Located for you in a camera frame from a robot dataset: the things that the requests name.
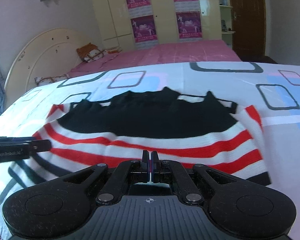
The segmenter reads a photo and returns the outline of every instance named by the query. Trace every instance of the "metal screw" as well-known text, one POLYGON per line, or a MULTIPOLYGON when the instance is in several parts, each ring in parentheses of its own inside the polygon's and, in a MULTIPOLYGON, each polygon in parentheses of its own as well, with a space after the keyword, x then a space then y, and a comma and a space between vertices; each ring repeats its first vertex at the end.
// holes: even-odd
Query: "metal screw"
POLYGON ((104 202, 107 202, 107 201, 110 201, 110 200, 113 200, 114 196, 109 194, 109 193, 104 193, 104 194, 101 194, 98 199, 100 201, 104 201, 104 202))
POLYGON ((192 194, 188 194, 186 196, 186 199, 188 201, 191 201, 191 202, 196 202, 196 201, 199 201, 201 199, 201 196, 199 194, 192 193, 192 194))

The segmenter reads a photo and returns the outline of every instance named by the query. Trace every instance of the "bedsheet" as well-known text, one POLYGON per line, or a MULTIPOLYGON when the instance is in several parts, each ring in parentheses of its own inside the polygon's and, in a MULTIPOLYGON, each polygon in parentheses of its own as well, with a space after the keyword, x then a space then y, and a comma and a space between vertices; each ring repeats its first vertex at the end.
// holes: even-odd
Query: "bedsheet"
POLYGON ((90 63, 81 63, 67 74, 69 77, 113 69, 164 63, 200 61, 241 61, 222 40, 160 44, 151 49, 106 55, 90 63))
MULTIPOLYGON (((53 104, 101 101, 128 90, 158 91, 163 87, 182 94, 254 105, 262 117, 264 160, 272 184, 296 205, 297 218, 289 236, 300 240, 300 66, 247 62, 191 62, 103 71, 37 87, 19 98, 0 116, 0 136, 31 136, 45 122, 53 104)), ((22 189, 0 164, 0 239, 10 233, 2 218, 3 201, 22 189)))

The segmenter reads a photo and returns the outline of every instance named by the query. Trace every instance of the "white wall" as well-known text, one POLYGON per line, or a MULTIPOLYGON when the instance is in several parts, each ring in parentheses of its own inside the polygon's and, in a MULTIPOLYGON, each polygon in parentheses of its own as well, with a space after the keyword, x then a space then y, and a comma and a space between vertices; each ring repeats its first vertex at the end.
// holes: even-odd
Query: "white wall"
POLYGON ((266 6, 266 47, 265 55, 269 56, 270 54, 270 45, 271 45, 271 8, 270 0, 265 0, 266 6))
POLYGON ((92 0, 0 0, 0 69, 4 78, 22 48, 53 28, 81 31, 102 46, 92 0))
POLYGON ((300 65, 300 0, 270 0, 269 57, 279 64, 300 65))

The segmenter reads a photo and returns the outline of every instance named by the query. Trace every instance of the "wall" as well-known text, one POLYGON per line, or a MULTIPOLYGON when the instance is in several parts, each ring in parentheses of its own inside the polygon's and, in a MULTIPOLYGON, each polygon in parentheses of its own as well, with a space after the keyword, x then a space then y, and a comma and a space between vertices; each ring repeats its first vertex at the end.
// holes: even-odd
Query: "wall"
MULTIPOLYGON (((105 47, 120 45, 123 51, 135 49, 126 0, 92 0, 105 47)), ((179 41, 173 0, 151 0, 156 32, 160 44, 179 41)), ((221 39, 218 0, 199 0, 202 36, 205 40, 221 39)))
POLYGON ((271 8, 270 0, 265 0, 266 6, 266 47, 265 47, 265 56, 270 54, 270 45, 271 45, 271 8))
POLYGON ((92 0, 0 0, 0 70, 4 78, 22 48, 53 28, 81 31, 101 46, 92 0))
POLYGON ((300 65, 300 0, 270 0, 269 57, 279 64, 300 65))

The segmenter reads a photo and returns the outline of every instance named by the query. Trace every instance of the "pillow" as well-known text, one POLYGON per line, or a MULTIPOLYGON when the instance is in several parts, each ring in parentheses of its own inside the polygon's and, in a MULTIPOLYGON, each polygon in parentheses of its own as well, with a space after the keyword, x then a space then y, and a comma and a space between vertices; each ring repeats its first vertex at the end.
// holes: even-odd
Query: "pillow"
POLYGON ((109 49, 105 49, 106 54, 114 54, 114 53, 119 53, 121 51, 122 51, 122 49, 119 46, 112 47, 112 48, 109 48, 109 49))
POLYGON ((82 61, 92 62, 104 56, 104 50, 98 49, 98 47, 94 44, 87 44, 79 49, 77 49, 77 53, 82 61))
POLYGON ((52 84, 61 80, 69 79, 67 74, 64 74, 62 76, 56 76, 56 77, 36 77, 34 78, 35 83, 37 84, 37 87, 52 84))

